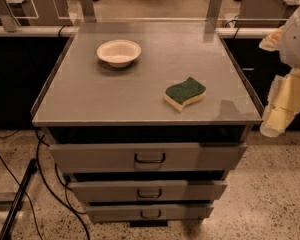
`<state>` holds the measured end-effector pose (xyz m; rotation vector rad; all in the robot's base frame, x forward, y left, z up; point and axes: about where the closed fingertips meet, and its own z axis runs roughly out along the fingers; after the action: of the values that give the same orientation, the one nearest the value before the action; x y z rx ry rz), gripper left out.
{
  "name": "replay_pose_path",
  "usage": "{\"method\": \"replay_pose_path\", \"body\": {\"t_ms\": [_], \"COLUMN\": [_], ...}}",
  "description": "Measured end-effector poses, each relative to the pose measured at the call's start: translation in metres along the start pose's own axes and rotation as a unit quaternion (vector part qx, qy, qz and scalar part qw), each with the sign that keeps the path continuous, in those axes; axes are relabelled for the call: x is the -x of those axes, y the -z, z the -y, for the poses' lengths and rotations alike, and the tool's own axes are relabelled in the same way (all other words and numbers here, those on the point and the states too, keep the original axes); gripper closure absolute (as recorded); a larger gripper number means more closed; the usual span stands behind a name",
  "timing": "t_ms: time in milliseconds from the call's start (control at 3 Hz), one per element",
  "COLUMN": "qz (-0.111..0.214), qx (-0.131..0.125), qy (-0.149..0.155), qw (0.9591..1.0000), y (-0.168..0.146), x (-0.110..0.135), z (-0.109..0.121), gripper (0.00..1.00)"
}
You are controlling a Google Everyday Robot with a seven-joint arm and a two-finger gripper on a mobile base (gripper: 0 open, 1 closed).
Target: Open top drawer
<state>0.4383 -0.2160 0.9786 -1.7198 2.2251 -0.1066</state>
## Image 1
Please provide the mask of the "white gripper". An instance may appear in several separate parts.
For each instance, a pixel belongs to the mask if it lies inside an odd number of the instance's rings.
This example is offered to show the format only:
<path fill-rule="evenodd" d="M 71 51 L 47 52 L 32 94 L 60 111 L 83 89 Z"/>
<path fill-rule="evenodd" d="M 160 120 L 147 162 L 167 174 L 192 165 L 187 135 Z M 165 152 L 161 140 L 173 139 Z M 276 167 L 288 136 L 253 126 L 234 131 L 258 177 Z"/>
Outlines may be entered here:
<path fill-rule="evenodd" d="M 279 50 L 280 60 L 293 67 L 286 76 L 275 76 L 262 116 L 260 132 L 278 137 L 300 113 L 300 6 L 284 27 L 263 38 L 259 47 L 269 52 Z"/>

